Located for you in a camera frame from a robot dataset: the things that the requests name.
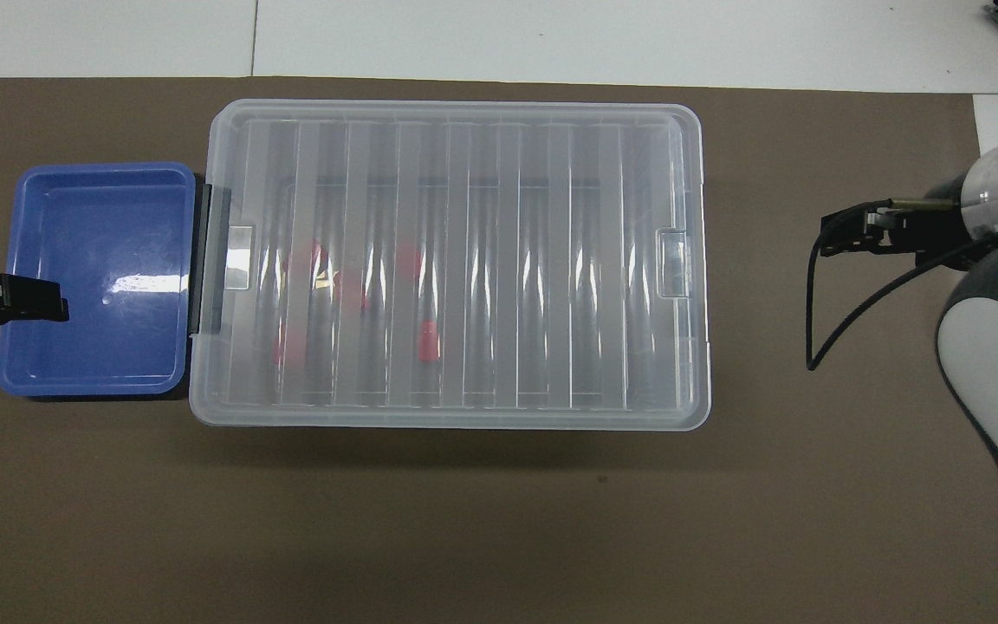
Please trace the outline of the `brown paper table mat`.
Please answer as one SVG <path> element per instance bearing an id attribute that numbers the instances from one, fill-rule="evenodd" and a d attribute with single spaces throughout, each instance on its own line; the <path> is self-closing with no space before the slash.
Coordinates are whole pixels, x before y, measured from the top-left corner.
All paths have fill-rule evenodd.
<path id="1" fill-rule="evenodd" d="M 713 408 L 692 432 L 224 429 L 0 390 L 0 624 L 998 624 L 998 471 L 937 371 L 936 271 L 803 367 L 821 216 L 981 154 L 974 100 L 348 79 L 0 79 L 29 167 L 204 166 L 246 96 L 683 104 Z"/>

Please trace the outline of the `blue plastic tray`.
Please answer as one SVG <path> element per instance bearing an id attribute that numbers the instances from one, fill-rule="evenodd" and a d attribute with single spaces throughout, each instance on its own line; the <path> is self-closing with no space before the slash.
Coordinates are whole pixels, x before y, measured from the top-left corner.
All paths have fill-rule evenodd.
<path id="1" fill-rule="evenodd" d="M 15 396 L 146 396 L 184 378 L 198 181 L 177 162 L 37 166 L 16 182 L 5 271 L 59 285 L 63 322 L 0 331 Z"/>

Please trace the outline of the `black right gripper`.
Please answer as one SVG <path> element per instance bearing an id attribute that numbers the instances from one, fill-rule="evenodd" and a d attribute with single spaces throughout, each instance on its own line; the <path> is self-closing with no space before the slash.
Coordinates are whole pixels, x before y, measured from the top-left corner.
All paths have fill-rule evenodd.
<path id="1" fill-rule="evenodd" d="M 960 212 L 963 183 L 965 178 L 958 175 L 921 198 L 870 201 L 829 213 L 820 219 L 820 256 L 882 251 L 885 229 L 871 224 L 870 217 L 890 208 L 898 211 L 890 230 L 892 254 L 912 254 L 919 265 L 971 244 L 975 239 Z"/>

